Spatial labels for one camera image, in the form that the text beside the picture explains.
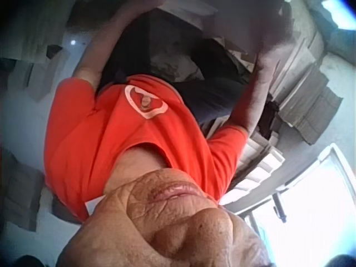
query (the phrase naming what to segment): window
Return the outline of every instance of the window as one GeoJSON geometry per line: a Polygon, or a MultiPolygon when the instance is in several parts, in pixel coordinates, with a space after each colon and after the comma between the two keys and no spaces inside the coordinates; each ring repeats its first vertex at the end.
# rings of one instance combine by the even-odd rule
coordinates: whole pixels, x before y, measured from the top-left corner
{"type": "Polygon", "coordinates": [[[252,211],[277,266],[325,266],[339,254],[356,258],[354,179],[344,156],[331,145],[302,175],[286,184],[281,194],[286,223],[276,216],[273,201],[252,211]]]}

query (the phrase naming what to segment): orange t-shirt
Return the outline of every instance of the orange t-shirt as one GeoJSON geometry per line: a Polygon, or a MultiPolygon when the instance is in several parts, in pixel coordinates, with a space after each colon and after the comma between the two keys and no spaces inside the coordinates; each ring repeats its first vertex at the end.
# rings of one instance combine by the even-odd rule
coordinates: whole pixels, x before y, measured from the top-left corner
{"type": "Polygon", "coordinates": [[[180,96],[158,78],[134,75],[127,85],[112,85],[97,98],[87,81],[69,78],[58,86],[48,121],[46,183],[85,221],[85,202],[102,196],[117,158],[149,143],[170,167],[188,173],[219,200],[246,141],[246,133],[234,126],[206,140],[180,96]]]}

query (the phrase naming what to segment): mouth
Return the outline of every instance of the mouth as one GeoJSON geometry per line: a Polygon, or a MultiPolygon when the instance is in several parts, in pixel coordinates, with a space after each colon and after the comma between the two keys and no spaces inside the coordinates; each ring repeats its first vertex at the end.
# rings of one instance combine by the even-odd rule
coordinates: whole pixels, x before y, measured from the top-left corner
{"type": "Polygon", "coordinates": [[[171,199],[177,199],[184,196],[205,197],[199,188],[191,182],[171,182],[164,184],[151,191],[150,202],[159,202],[171,199]]]}

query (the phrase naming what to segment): white logo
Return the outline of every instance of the white logo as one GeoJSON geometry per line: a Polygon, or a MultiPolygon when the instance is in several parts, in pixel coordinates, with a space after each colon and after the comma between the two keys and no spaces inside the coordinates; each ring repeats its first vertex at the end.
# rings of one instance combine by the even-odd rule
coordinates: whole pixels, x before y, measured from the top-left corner
{"type": "Polygon", "coordinates": [[[158,98],[157,96],[151,94],[151,93],[148,93],[147,91],[139,88],[139,87],[136,87],[136,86],[132,86],[132,85],[128,85],[125,87],[125,96],[127,98],[127,101],[130,103],[130,105],[133,107],[134,110],[136,110],[139,114],[141,114],[142,117],[144,117],[145,119],[149,120],[153,117],[155,117],[156,115],[158,114],[162,114],[162,113],[165,113],[168,109],[168,105],[166,104],[166,102],[164,102],[163,100],[161,100],[160,98],[158,98]],[[134,92],[136,93],[140,93],[142,94],[144,97],[142,99],[142,107],[143,109],[147,109],[147,105],[149,105],[151,103],[150,98],[153,98],[153,99],[158,99],[162,102],[162,106],[161,107],[158,107],[158,108],[155,108],[153,110],[149,109],[150,111],[147,111],[147,112],[143,112],[141,108],[139,108],[137,106],[137,104],[134,102],[134,100],[132,99],[131,97],[131,91],[134,90],[134,92]]]}

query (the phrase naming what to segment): wrinkled skin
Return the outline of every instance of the wrinkled skin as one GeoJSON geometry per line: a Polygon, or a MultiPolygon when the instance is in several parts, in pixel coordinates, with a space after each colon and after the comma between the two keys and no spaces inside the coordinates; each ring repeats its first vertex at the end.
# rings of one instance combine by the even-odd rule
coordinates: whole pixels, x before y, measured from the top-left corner
{"type": "Polygon", "coordinates": [[[155,188],[177,181],[192,179],[182,171],[162,169],[108,194],[64,249],[58,266],[269,264],[252,229],[209,197],[150,201],[155,188]]]}

